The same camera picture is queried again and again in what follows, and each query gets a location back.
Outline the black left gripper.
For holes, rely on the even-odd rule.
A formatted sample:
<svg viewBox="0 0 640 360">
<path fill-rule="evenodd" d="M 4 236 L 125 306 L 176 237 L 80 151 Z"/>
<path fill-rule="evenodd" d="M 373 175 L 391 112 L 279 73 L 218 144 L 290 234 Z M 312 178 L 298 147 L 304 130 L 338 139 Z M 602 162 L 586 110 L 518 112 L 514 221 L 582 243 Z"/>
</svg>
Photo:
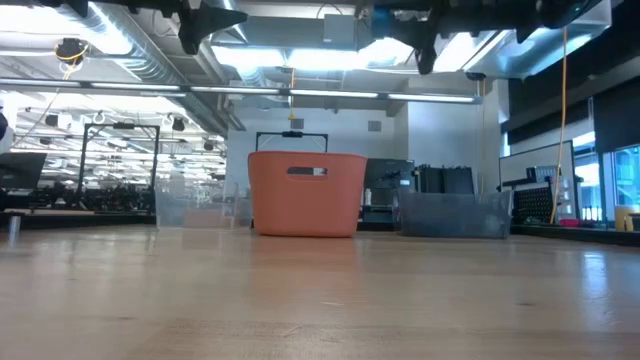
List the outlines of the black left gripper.
<svg viewBox="0 0 640 360">
<path fill-rule="evenodd" d="M 192 8 L 188 1 L 182 0 L 38 0 L 43 6 L 58 8 L 70 7 L 80 16 L 87 16 L 89 3 L 105 3 L 127 8 L 131 13 L 139 9 L 158 10 L 163 16 L 188 15 L 186 28 L 180 28 L 178 38 L 187 55 L 197 55 L 201 40 L 197 34 L 211 34 L 244 23 L 248 15 L 244 12 L 218 7 L 202 1 L 198 8 Z"/>
</svg>

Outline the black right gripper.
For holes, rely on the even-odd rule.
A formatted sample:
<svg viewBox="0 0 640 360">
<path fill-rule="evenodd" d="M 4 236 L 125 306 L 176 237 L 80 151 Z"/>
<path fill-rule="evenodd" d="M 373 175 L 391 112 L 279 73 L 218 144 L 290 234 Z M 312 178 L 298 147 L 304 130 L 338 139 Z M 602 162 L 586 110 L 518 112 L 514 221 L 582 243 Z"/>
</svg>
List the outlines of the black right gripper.
<svg viewBox="0 0 640 360">
<path fill-rule="evenodd" d="M 438 57 L 438 38 L 467 32 L 476 37 L 483 31 L 515 30 L 518 42 L 539 27 L 536 2 L 532 0 L 446 0 L 440 2 L 436 17 L 393 19 L 391 36 L 414 48 L 420 75 L 433 72 Z"/>
</svg>

